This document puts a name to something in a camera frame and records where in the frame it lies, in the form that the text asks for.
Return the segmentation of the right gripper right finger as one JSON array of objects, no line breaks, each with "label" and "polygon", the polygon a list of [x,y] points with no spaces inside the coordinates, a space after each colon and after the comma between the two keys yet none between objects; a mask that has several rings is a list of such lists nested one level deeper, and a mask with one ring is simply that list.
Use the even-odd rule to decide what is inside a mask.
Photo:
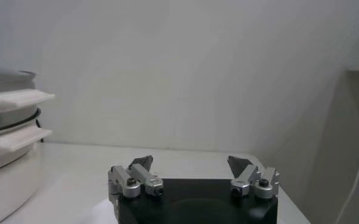
[{"label": "right gripper right finger", "polygon": [[228,156],[227,162],[234,179],[230,181],[230,192],[233,197],[246,197],[253,193],[260,199],[278,197],[280,174],[273,167],[264,172],[253,165],[248,159]]}]

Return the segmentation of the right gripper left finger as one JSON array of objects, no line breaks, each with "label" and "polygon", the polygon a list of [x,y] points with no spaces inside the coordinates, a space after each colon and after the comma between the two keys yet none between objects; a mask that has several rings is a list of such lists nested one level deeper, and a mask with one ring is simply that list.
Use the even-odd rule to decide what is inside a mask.
[{"label": "right gripper left finger", "polygon": [[123,166],[112,166],[108,171],[109,195],[122,195],[126,198],[136,198],[144,192],[153,197],[164,194],[163,180],[150,173],[152,155],[135,158],[125,169]]}]

